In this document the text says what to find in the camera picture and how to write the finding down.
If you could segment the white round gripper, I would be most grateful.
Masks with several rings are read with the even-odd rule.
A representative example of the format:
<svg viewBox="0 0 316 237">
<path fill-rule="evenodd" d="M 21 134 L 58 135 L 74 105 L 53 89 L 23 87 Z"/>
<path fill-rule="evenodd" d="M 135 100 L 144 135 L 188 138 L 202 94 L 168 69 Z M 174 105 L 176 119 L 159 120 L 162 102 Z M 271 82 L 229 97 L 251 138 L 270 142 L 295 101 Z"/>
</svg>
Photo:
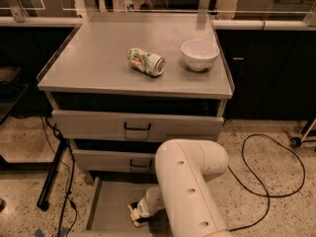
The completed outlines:
<svg viewBox="0 0 316 237">
<path fill-rule="evenodd" d="M 156 214 L 159 210 L 164 208 L 164 201 L 162 199 L 161 189 L 158 185 L 150 187 L 144 198 L 138 204 L 130 203 L 127 208 L 130 213 L 131 222 L 136 228 L 145 226 L 149 222 L 149 217 Z"/>
</svg>

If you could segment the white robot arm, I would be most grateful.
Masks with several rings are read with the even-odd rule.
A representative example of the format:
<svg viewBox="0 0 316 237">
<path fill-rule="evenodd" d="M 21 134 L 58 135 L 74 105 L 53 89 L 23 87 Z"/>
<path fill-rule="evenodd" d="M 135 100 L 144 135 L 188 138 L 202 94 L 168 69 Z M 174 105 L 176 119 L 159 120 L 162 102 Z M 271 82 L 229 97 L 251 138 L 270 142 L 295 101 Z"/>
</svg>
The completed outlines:
<svg viewBox="0 0 316 237">
<path fill-rule="evenodd" d="M 226 150 L 214 141 L 164 142 L 155 155 L 158 184 L 127 206 L 131 222 L 141 227 L 164 209 L 173 237 L 233 237 L 205 180 L 222 175 L 228 163 Z"/>
</svg>

